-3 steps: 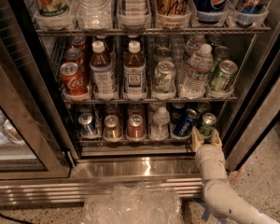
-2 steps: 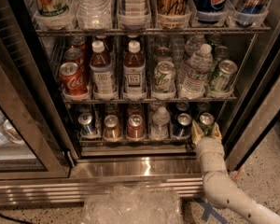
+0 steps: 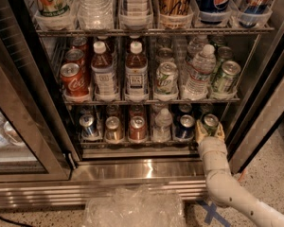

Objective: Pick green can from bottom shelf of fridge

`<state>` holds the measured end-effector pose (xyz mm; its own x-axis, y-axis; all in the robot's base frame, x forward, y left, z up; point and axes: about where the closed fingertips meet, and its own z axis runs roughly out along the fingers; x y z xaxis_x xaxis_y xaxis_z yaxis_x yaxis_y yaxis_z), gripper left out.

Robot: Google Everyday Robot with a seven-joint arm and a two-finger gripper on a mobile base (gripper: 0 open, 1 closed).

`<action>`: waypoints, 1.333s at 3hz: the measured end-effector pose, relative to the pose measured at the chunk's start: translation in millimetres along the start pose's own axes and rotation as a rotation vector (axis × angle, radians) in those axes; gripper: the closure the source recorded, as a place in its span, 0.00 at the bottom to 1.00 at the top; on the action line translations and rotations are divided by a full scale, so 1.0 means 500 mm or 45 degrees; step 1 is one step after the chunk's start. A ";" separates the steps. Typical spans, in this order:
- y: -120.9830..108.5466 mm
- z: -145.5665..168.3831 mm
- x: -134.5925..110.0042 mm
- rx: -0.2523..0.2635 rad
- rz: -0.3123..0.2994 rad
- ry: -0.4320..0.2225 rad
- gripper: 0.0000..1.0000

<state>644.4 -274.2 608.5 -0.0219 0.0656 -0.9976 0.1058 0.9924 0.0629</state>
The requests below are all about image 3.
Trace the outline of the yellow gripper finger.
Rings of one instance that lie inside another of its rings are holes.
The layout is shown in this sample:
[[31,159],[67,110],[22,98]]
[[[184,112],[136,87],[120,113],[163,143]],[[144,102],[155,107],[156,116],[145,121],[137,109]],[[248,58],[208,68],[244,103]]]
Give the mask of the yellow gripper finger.
[[206,137],[208,136],[208,132],[206,131],[203,123],[200,120],[196,121],[195,126],[195,140],[198,144],[200,144]]
[[225,138],[225,134],[224,134],[224,131],[223,131],[223,126],[222,126],[222,124],[219,124],[218,125],[218,127],[217,127],[217,130],[216,130],[216,132],[215,132],[215,136],[217,137],[217,138],[219,138],[220,140],[224,140],[224,138]]

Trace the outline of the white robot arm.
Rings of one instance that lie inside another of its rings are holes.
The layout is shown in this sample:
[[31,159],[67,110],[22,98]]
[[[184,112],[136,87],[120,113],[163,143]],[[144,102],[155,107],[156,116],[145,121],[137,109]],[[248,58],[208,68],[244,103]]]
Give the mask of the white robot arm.
[[210,136],[200,120],[195,124],[195,140],[203,161],[205,183],[211,200],[230,206],[253,221],[257,227],[284,227],[284,215],[248,192],[232,176],[227,161],[222,124]]

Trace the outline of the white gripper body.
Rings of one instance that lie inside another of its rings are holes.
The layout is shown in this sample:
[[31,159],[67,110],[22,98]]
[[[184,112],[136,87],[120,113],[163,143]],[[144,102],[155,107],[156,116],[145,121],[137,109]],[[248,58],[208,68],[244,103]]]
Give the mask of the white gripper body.
[[198,152],[201,158],[209,152],[220,152],[227,154],[226,144],[217,137],[208,136],[204,138],[198,146]]

